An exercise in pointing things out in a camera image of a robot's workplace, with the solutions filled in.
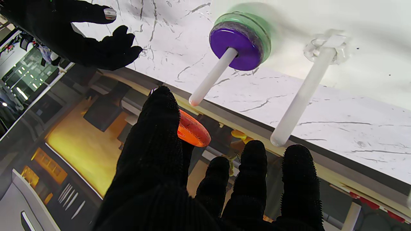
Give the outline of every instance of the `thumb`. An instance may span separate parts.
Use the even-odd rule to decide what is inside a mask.
[[[60,3],[59,13],[69,22],[108,24],[117,18],[117,13],[113,8],[86,1],[64,0]]]

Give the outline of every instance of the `black glove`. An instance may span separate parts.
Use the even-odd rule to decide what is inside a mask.
[[[306,148],[291,146],[284,155],[282,216],[269,223],[263,221],[264,145],[250,141],[245,146],[231,199],[222,213],[230,164],[224,157],[214,158],[196,197],[189,197],[186,185],[193,146],[178,138],[179,121],[173,94],[160,86],[127,137],[94,230],[323,230],[319,180]]]
[[[59,56],[84,66],[115,70],[132,63],[143,50],[120,26],[102,41],[84,38],[71,22],[107,24],[115,19],[108,6],[77,0],[0,0],[1,11],[15,26],[37,38]]]

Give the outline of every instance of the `white rod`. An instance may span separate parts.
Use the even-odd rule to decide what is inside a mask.
[[[360,214],[361,206],[352,202],[347,217],[345,218],[344,225],[341,231],[353,231],[354,226],[357,223],[358,215]]]
[[[227,67],[231,64],[234,58],[237,56],[238,52],[229,47],[214,68],[210,71],[207,77],[201,82],[198,88],[188,99],[191,106],[198,106],[200,102],[204,99],[210,89],[213,87],[218,78],[223,74]]]
[[[271,135],[271,143],[275,146],[280,147],[287,142],[335,55],[334,48],[321,49],[301,88]]]

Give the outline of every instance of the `finger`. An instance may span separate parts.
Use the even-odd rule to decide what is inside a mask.
[[[114,37],[122,37],[122,36],[124,36],[125,34],[127,34],[127,30],[128,30],[128,27],[127,27],[127,26],[121,25],[121,26],[117,27],[117,28],[113,31],[113,36],[114,36]]]
[[[137,170],[141,166],[164,178],[163,182],[179,183],[182,174],[179,121],[179,107],[173,94],[160,86],[144,103],[126,139],[117,170],[130,165]]]
[[[284,194],[277,223],[286,226],[298,220],[322,230],[320,184],[309,150],[302,145],[287,148],[282,164]]]
[[[113,8],[86,1],[58,1],[58,11],[69,22],[108,24],[114,22],[117,13]]]
[[[125,34],[121,38],[114,38],[115,42],[118,44],[116,49],[118,52],[127,51],[133,45],[134,34]]]
[[[194,145],[181,140],[182,146],[182,175],[181,175],[181,183],[182,186],[187,186],[188,180],[188,168],[190,167],[191,155],[194,150]]]
[[[214,217],[220,217],[224,206],[229,167],[230,164],[226,158],[214,158],[208,165],[205,177],[197,188],[195,199],[201,202]]]
[[[239,170],[222,218],[233,221],[262,219],[267,199],[267,156],[262,142],[247,143]]]
[[[111,55],[109,58],[101,60],[101,67],[99,68],[114,71],[125,67],[128,64],[133,63],[139,57],[142,50],[143,49],[139,46],[133,46],[124,53]]]

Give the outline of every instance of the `white plastic clamp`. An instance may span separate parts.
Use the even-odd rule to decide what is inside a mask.
[[[341,64],[345,62],[349,57],[348,42],[350,38],[345,35],[341,35],[344,31],[330,29],[325,34],[318,34],[314,36],[304,48],[304,56],[311,62],[315,62],[320,54],[321,47],[335,48],[337,52],[336,56],[331,61],[332,64]]]

